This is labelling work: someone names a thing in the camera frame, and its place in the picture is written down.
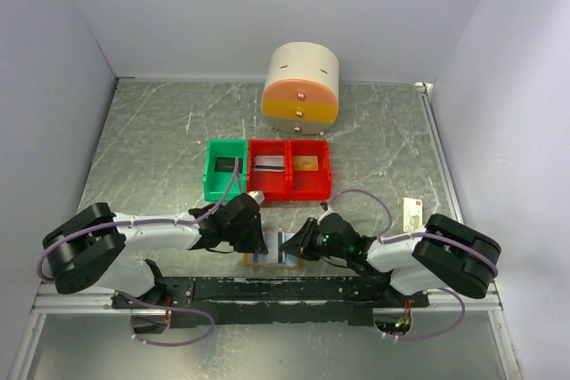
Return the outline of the tan leather card holder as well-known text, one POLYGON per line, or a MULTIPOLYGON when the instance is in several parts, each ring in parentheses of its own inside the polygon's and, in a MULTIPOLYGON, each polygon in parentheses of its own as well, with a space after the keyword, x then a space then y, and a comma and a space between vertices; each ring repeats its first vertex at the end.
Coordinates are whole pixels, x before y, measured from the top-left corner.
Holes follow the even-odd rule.
POLYGON ((286 270, 300 270, 303 267, 303 261, 293 255, 288 255, 280 250, 280 244, 289 240, 292 232, 283 230, 264 231, 264 239, 268 249, 265 255, 265 264, 253 264, 252 255, 244 254, 243 265, 245 267, 260 268, 283 268, 286 270))

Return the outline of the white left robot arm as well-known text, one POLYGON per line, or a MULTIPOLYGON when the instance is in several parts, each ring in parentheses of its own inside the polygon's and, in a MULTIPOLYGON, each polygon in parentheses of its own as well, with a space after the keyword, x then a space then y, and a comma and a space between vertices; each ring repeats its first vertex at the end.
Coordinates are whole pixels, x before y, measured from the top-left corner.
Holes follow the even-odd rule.
POLYGON ((115 213, 94 203, 47 234, 40 263, 51 270, 61 295, 89 287, 125 291, 144 307, 162 304, 167 287, 159 268, 139 253, 160 249, 213 250, 225 242, 237 253, 267 251, 261 229, 260 191, 241 193, 223 205, 159 217, 115 213))

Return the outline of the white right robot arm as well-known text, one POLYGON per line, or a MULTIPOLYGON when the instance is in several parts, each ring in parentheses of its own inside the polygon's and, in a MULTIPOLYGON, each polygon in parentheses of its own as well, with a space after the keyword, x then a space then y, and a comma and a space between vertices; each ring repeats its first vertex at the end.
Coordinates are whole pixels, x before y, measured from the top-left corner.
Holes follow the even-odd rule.
POLYGON ((442 214, 431 215, 413 232, 373 238, 331 212, 307 219, 280 250, 311 262, 338 258, 360 276, 382 279, 379 300, 391 307, 408 295, 441 287, 482 299, 498 275, 501 255, 498 242, 442 214))

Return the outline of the red bin with gold card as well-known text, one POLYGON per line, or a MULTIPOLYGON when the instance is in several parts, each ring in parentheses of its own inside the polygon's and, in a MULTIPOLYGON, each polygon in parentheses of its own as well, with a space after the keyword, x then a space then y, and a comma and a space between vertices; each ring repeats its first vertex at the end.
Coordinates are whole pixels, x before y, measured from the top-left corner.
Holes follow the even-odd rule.
POLYGON ((330 148, 322 140, 290 140, 291 185, 289 199, 294 201, 323 201, 330 197, 332 186, 332 168, 330 148), (295 172, 294 156, 317 156, 319 170, 316 172, 295 172))

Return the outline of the gold VIP card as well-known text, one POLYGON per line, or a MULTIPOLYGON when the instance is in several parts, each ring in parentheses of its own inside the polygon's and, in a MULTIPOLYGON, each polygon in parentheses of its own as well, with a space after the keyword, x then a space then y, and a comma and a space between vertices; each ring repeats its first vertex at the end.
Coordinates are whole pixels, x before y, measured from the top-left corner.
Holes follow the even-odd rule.
POLYGON ((293 170, 295 172, 316 172, 319 170, 319 159, 317 156, 294 156, 293 170))

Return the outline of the red bin with silver card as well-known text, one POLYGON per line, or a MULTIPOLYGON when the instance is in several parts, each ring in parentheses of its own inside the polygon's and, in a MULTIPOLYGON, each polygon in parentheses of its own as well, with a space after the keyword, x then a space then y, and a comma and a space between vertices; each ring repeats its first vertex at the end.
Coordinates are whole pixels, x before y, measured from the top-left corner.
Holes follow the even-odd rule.
POLYGON ((287 140, 259 140, 248 142, 248 190, 261 190, 267 201, 288 201, 291 185, 291 153, 287 140), (283 172, 255 172, 253 159, 256 156, 284 156, 283 172))

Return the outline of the black card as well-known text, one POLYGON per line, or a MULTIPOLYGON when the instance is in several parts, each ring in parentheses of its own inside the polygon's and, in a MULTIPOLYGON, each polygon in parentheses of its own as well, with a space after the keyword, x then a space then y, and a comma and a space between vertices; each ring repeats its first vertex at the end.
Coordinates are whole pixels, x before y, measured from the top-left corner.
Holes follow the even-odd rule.
POLYGON ((243 171, 243 159, 242 158, 229 158, 229 157, 218 157, 215 163, 215 171, 219 173, 233 173, 234 169, 237 169, 239 174, 243 171))

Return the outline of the white red card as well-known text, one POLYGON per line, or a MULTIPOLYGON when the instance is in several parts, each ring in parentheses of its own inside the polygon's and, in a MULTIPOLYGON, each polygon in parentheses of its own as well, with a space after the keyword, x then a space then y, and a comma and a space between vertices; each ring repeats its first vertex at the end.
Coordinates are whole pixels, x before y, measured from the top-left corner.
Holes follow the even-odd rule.
POLYGON ((403 199, 403 231, 411 233, 423 224, 423 202, 420 199, 403 199))

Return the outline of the green plastic bin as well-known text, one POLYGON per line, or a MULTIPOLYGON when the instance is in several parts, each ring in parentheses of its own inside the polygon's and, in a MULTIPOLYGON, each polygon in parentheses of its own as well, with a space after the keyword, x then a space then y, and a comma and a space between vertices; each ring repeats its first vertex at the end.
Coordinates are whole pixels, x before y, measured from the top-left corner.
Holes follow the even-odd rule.
POLYGON ((232 178, 232 173, 219 173, 215 171, 215 163, 218 157, 243 159, 243 171, 235 178, 226 200, 230 200, 239 195, 242 190, 246 189, 248 141, 209 140, 203 174, 204 199, 207 202, 217 202, 227 190, 229 181, 232 178))

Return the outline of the round three-drawer mini cabinet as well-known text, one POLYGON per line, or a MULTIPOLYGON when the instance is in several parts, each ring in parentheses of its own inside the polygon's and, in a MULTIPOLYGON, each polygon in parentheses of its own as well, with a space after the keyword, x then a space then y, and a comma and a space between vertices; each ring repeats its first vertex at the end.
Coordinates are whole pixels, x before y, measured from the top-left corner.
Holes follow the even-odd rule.
POLYGON ((329 48, 291 42, 270 60, 261 109, 268 124, 298 135, 324 133, 339 113, 339 62, 329 48))

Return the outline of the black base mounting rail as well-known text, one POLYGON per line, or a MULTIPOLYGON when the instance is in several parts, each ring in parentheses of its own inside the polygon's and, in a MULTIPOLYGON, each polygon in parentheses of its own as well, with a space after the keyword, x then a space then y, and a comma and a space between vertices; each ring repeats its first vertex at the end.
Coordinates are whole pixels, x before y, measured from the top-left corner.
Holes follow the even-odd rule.
POLYGON ((406 302, 428 307, 421 292, 405 296, 383 277, 360 276, 165 277, 142 300, 204 311, 218 326, 341 322, 368 327, 375 310, 401 313, 406 302))

